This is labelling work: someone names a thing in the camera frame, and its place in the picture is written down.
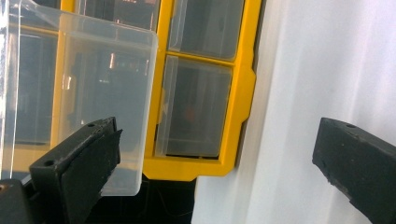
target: clear plastic panel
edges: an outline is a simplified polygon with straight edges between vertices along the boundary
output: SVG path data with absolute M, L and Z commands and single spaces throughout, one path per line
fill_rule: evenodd
M 160 0 L 80 0 L 79 14 L 152 31 L 157 30 Z
M 231 69 L 168 56 L 156 156 L 217 157 Z
M 135 195 L 156 35 L 29 0 L 2 0 L 1 16 L 8 21 L 0 24 L 1 178 L 26 177 L 33 161 L 82 125 L 116 117 L 121 163 L 103 195 Z
M 238 44 L 243 0 L 177 0 L 168 48 L 232 60 Z

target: yellow frame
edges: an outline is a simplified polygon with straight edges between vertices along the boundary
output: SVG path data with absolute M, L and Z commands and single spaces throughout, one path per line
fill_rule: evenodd
M 167 51 L 169 26 L 173 17 L 175 2 L 176 0 L 162 0 L 160 5 L 157 27 L 159 46 L 152 86 L 143 173 L 150 179 L 178 181 L 191 181 L 198 175 L 227 175 L 234 167 L 242 124 L 247 120 L 250 113 L 256 81 L 256 76 L 252 70 L 253 49 L 262 1 L 245 0 L 237 52 L 232 62 Z M 74 4 L 73 0 L 63 0 L 61 9 L 74 11 Z M 157 124 L 160 122 L 163 69 L 166 55 L 221 64 L 233 70 L 218 160 L 155 156 L 155 131 Z

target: white wall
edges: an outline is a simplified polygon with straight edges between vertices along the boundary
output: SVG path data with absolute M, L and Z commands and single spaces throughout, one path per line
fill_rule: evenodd
M 396 145 L 396 1 L 268 0 L 237 167 L 200 177 L 193 223 L 370 223 L 312 164 L 321 117 Z

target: white surface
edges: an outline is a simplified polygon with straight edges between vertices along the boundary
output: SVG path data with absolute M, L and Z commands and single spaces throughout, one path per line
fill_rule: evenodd
M 192 223 L 370 223 L 312 164 L 321 117 L 396 145 L 396 2 L 268 0 L 240 162 Z

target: yellow plastic frame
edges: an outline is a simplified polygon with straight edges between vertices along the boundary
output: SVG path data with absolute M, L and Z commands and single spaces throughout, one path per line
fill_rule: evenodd
M 256 81 L 256 76 L 252 70 L 253 49 L 262 1 L 245 0 L 237 52 L 231 62 L 167 51 L 169 26 L 173 17 L 175 2 L 176 0 L 162 0 L 160 5 L 157 27 L 159 46 L 152 86 L 143 173 L 149 179 L 177 181 L 191 181 L 198 175 L 227 175 L 234 167 L 242 124 L 247 120 L 250 113 Z M 63 0 L 61 9 L 73 11 L 74 4 L 73 0 Z M 217 160 L 155 156 L 155 132 L 156 126 L 160 122 L 163 69 L 167 55 L 225 65 L 233 70 L 229 102 Z

